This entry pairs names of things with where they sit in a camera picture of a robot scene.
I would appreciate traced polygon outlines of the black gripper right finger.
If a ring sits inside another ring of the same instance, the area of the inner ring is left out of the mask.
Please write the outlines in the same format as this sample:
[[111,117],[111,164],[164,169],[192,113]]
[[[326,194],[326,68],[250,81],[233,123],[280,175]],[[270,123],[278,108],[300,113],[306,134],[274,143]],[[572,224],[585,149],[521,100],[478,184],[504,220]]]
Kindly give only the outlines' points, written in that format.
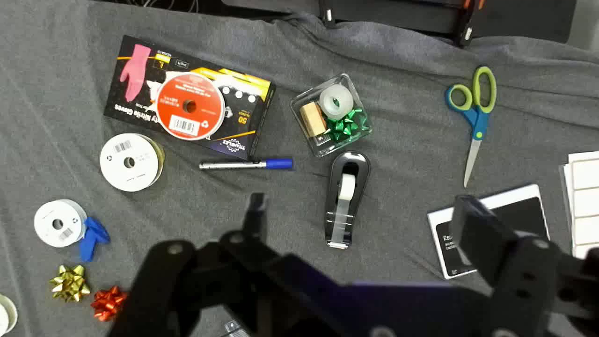
[[452,237],[493,289],[482,337],[549,337],[564,315],[585,337],[599,336],[599,250],[585,259],[540,237],[519,237],[472,196],[457,196]]

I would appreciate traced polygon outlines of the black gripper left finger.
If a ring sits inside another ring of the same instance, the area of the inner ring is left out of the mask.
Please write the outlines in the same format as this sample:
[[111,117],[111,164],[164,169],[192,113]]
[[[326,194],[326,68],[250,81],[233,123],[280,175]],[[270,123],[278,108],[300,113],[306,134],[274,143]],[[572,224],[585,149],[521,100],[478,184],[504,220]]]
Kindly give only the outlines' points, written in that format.
[[253,337],[345,337],[338,295],[319,270],[267,246],[267,196],[253,194],[244,226],[220,242],[154,246],[109,337],[192,337],[210,308]]

